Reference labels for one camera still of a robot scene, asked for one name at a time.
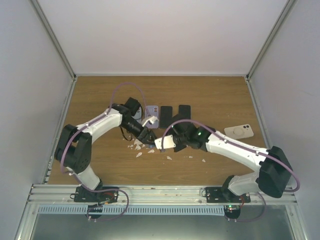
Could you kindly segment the light blue phone case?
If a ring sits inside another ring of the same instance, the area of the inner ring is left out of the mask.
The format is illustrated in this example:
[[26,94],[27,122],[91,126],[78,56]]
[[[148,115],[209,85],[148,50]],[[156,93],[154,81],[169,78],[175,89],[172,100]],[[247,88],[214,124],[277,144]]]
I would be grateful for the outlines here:
[[133,118],[138,121],[138,120],[142,119],[142,116],[143,116],[143,109],[141,107],[139,107],[139,109],[136,111]]

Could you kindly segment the lavender phone case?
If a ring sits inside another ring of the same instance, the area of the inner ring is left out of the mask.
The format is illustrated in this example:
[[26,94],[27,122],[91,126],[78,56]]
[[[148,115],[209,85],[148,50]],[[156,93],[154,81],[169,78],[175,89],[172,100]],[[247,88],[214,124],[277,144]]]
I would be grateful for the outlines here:
[[145,108],[145,126],[149,129],[159,128],[159,107],[157,105],[147,105]]

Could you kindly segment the dark green smartphone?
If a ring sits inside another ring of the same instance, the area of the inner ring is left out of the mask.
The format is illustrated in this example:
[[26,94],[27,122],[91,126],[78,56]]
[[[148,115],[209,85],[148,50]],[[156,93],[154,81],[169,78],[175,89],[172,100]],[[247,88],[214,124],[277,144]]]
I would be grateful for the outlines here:
[[172,106],[161,106],[160,107],[160,118],[159,118],[159,128],[166,129],[172,120],[173,107]]

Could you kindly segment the phone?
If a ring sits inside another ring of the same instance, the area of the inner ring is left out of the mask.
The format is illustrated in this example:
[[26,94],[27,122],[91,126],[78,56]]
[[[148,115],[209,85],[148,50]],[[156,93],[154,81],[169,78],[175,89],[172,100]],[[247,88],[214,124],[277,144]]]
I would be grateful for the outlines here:
[[191,106],[185,104],[179,105],[178,114],[181,115],[184,119],[191,119]]

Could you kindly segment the blue magsafe phone case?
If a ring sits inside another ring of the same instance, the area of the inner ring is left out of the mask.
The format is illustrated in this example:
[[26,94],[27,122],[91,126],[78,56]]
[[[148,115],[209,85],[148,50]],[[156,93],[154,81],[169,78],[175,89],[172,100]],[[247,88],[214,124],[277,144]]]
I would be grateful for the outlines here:
[[157,151],[160,151],[161,153],[164,153],[166,150],[165,149],[158,149],[157,147],[156,147],[156,145],[154,145],[154,144],[147,144],[146,145],[149,149],[152,149],[152,150],[157,150]]

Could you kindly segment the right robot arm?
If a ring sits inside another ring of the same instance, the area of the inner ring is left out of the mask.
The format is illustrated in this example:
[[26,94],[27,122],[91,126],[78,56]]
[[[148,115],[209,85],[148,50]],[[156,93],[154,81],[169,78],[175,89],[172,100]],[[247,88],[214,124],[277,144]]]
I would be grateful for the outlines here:
[[246,193],[263,192],[272,198],[281,198],[292,176],[292,167],[284,151],[255,147],[232,139],[209,126],[202,126],[175,115],[170,121],[167,135],[172,136],[174,151],[186,147],[222,155],[234,160],[253,172],[230,175],[221,187],[221,196],[228,203]]

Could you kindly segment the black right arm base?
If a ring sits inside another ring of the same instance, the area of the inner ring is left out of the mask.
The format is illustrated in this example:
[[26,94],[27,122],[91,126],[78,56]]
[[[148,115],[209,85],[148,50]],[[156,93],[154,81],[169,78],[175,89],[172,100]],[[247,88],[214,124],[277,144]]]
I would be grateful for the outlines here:
[[222,186],[211,186],[204,188],[204,195],[207,203],[250,203],[250,195],[245,193],[242,195],[235,195],[228,189],[224,189]]

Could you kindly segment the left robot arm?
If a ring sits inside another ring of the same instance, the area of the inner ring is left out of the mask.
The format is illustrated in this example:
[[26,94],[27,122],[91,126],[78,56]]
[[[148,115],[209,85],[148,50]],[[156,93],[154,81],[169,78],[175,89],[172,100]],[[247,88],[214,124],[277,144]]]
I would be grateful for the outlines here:
[[68,124],[62,129],[54,158],[59,161],[62,173],[74,176],[86,189],[85,195],[90,201],[98,202],[103,197],[102,180],[91,167],[92,145],[98,138],[121,127],[145,145],[155,143],[156,135],[148,126],[157,122],[158,117],[149,115],[138,122],[134,115],[140,107],[140,103],[130,97],[125,104],[110,104],[86,123]]

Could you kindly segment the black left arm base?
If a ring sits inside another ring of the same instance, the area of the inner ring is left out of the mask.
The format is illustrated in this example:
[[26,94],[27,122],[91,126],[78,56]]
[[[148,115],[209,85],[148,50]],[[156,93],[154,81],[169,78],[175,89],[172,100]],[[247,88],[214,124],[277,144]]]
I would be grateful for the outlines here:
[[76,188],[75,193],[70,194],[70,198],[76,203],[110,204],[118,201],[118,187],[103,186],[101,189],[103,192],[92,192],[83,186],[79,186]]

